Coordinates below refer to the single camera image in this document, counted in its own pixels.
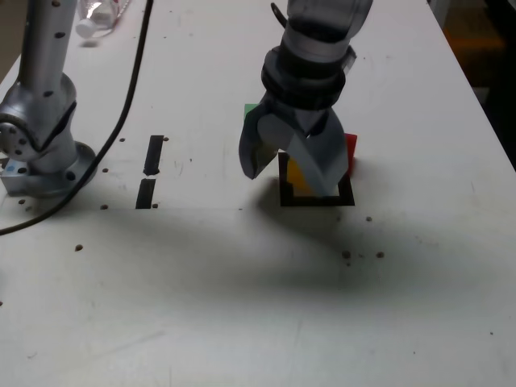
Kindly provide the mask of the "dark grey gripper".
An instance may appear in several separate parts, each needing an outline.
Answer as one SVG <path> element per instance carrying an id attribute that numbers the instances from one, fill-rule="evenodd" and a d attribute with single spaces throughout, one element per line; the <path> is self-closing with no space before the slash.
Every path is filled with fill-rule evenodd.
<path id="1" fill-rule="evenodd" d="M 296 161 L 319 197 L 331 196 L 347 172 L 345 133 L 332 109 L 303 110 L 265 95 L 243 122 L 239 161 L 245 176 L 257 178 L 278 150 Z"/>

